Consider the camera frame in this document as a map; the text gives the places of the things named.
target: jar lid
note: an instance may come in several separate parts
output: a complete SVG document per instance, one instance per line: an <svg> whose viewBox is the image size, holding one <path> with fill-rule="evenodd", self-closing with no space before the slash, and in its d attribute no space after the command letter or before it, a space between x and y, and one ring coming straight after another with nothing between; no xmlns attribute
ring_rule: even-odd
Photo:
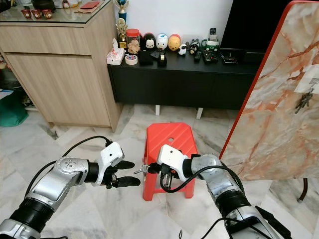
<svg viewBox="0 0 319 239"><path fill-rule="evenodd" d="M126 30L126 35L130 37L138 37L140 35L140 31L138 29L127 29Z"/></svg>

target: white figurine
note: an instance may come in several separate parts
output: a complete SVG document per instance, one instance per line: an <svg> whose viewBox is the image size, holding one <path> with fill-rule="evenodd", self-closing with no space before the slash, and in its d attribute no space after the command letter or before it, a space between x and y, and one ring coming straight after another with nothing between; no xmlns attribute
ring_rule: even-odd
<svg viewBox="0 0 319 239"><path fill-rule="evenodd" d="M160 50L167 48L168 37L165 34L159 34L156 37L156 47Z"/></svg>
<svg viewBox="0 0 319 239"><path fill-rule="evenodd" d="M106 57L106 61L109 65L120 65L123 58L125 50L123 48L118 47L118 42L113 38L113 48L112 51Z"/></svg>
<svg viewBox="0 0 319 239"><path fill-rule="evenodd" d="M185 56L186 55L186 44L182 44L181 46L179 46L177 52L179 53L179 55Z"/></svg>

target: remote control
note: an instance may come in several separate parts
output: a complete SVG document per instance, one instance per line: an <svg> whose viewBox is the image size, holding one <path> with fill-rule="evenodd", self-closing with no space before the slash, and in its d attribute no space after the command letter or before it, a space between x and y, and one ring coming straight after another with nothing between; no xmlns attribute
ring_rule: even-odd
<svg viewBox="0 0 319 239"><path fill-rule="evenodd" d="M218 61L217 56L214 53L212 53L211 51L208 51L208 54L209 54L210 60L212 62L217 62Z"/></svg>
<svg viewBox="0 0 319 239"><path fill-rule="evenodd" d="M209 32L209 40L210 41L217 41L217 35L216 35L216 27L212 27Z"/></svg>
<svg viewBox="0 0 319 239"><path fill-rule="evenodd" d="M203 58L204 58L205 63L211 62L209 52L206 50L203 51Z"/></svg>
<svg viewBox="0 0 319 239"><path fill-rule="evenodd" d="M199 62L201 56L201 51L197 51L195 55L195 62Z"/></svg>

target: red plastic stool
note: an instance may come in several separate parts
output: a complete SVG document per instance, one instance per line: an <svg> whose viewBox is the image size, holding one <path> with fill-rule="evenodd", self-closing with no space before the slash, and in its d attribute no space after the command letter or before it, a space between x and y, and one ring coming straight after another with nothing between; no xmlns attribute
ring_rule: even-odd
<svg viewBox="0 0 319 239"><path fill-rule="evenodd" d="M146 130L146 142L144 151L144 164L155 163L160 153L160 148L170 145L181 150L189 158L192 154L197 154L195 140L190 126L185 123L154 123ZM154 193L164 193L162 188L155 188L157 174L146 174L144 182L143 198L151 201ZM194 195L195 179L189 182L180 192L185 192L186 198Z"/></svg>

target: wooden cabinet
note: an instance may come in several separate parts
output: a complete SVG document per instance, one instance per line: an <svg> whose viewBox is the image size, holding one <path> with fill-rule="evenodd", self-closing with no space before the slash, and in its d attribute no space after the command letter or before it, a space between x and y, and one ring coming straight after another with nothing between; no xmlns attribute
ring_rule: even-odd
<svg viewBox="0 0 319 239"><path fill-rule="evenodd" d="M121 105L106 64L116 38L113 2L92 14L73 10L57 9L52 21L26 20L15 8L1 13L0 51L47 122L115 130Z"/></svg>

